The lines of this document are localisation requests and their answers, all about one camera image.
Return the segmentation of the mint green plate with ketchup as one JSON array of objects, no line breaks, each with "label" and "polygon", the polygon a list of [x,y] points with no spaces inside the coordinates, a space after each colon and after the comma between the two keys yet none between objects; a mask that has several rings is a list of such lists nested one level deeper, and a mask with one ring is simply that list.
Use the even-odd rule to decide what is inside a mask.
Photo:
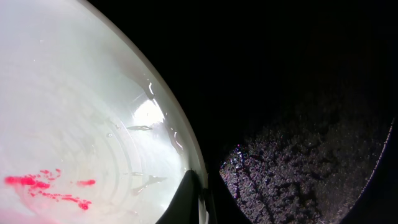
[{"label": "mint green plate with ketchup", "polygon": [[1,222],[156,223],[198,141],[142,52],[87,1],[1,2]]}]

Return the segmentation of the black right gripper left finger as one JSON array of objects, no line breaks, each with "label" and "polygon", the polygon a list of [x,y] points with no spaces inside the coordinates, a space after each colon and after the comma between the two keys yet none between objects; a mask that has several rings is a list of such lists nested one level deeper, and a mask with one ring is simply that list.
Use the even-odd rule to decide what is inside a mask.
[{"label": "black right gripper left finger", "polygon": [[186,171],[169,207],[156,224],[199,224],[200,192],[196,172]]}]

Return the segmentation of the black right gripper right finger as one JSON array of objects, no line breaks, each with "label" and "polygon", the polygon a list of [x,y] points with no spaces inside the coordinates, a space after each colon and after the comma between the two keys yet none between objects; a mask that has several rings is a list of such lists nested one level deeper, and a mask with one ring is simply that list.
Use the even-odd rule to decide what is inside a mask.
[{"label": "black right gripper right finger", "polygon": [[250,224],[219,173],[208,174],[210,223]]}]

